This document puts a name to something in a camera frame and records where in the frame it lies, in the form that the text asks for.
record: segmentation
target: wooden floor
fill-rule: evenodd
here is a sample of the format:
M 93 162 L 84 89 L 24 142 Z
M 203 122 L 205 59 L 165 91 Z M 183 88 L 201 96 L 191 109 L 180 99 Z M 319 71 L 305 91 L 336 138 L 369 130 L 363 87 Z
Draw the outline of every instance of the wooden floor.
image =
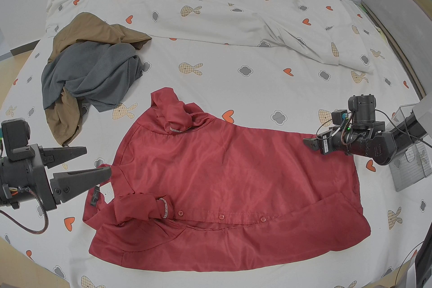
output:
M 32 50 L 0 61 L 0 107 Z

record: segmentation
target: white stitching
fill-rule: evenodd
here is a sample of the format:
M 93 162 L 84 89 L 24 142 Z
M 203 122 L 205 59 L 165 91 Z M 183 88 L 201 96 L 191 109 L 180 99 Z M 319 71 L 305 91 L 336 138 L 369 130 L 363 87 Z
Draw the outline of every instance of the white stitching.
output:
M 165 203 L 165 215 L 163 216 L 163 218 L 167 218 L 168 217 L 168 203 L 163 198 L 159 198 L 159 200 L 163 200 L 163 202 Z

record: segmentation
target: bed sheet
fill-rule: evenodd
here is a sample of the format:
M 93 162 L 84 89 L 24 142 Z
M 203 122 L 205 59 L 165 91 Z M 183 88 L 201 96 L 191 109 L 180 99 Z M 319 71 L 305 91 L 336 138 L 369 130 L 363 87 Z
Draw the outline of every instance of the bed sheet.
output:
M 321 125 L 319 115 L 347 107 L 352 95 L 374 94 L 377 108 L 390 115 L 401 104 L 418 102 L 402 66 L 373 24 L 353 2 L 341 2 L 370 52 L 367 58 L 374 65 L 373 73 L 324 65 L 293 50 L 287 53 L 286 47 L 261 49 L 154 37 L 138 51 L 147 71 L 122 100 L 124 116 L 86 107 L 83 131 L 72 145 L 86 146 L 87 155 L 47 169 L 48 178 L 53 172 L 112 163 L 124 134 L 150 106 L 150 93 L 162 87 L 174 88 L 185 103 L 195 102 L 237 125 L 301 133 L 315 133 Z M 57 146 L 46 124 L 40 92 L 52 40 L 44 37 L 38 43 L 0 110 L 1 120 L 25 118 L 31 127 L 30 142 L 44 147 Z M 184 63 L 191 66 L 191 73 L 181 72 Z M 377 120 L 384 116 L 377 114 Z M 424 239 L 432 219 L 431 179 L 397 193 L 388 166 L 371 164 L 366 157 L 354 160 L 371 235 L 347 250 L 303 262 L 202 273 L 139 271 L 109 264 L 88 253 L 95 232 L 81 221 L 86 194 L 50 211 L 50 226 L 42 235 L 26 233 L 5 218 L 0 221 L 0 234 L 31 260 L 68 280 L 71 287 L 348 287 L 353 282 L 362 287 L 397 268 Z M 19 210 L 5 210 L 25 226 L 43 226 L 35 201 L 21 204 Z

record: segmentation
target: headboard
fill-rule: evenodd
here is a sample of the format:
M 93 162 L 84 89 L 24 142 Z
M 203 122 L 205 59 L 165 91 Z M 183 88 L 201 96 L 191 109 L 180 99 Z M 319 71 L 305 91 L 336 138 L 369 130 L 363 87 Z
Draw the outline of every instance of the headboard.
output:
M 362 0 L 422 99 L 432 92 L 432 0 Z

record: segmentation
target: red garment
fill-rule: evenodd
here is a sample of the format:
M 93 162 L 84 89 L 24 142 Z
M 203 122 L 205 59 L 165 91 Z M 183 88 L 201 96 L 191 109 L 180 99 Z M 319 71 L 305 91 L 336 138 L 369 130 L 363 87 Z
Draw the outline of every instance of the red garment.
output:
M 311 135 L 250 129 L 180 102 L 171 88 L 132 125 L 111 166 L 115 198 L 83 220 L 89 252 L 128 268 L 236 271 L 349 248 L 370 235 L 352 157 Z

